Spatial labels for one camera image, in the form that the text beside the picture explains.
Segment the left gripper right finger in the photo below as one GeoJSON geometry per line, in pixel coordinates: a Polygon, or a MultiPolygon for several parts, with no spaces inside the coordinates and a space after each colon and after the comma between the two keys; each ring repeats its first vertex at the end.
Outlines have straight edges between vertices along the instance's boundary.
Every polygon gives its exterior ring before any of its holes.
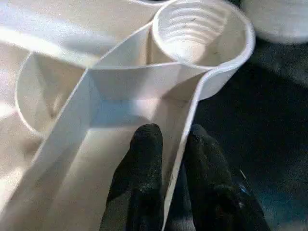
{"type": "Polygon", "coordinates": [[[215,138],[191,127],[184,165],[197,231],[264,231],[263,209],[241,170],[231,169],[215,138]]]}

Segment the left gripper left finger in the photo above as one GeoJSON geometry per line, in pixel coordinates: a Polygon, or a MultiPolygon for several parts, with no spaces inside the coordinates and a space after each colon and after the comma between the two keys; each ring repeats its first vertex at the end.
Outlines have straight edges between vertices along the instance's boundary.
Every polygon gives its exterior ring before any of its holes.
{"type": "Polygon", "coordinates": [[[164,221],[163,136],[155,124],[140,126],[117,166],[101,220],[102,231],[160,231],[164,221]]]}

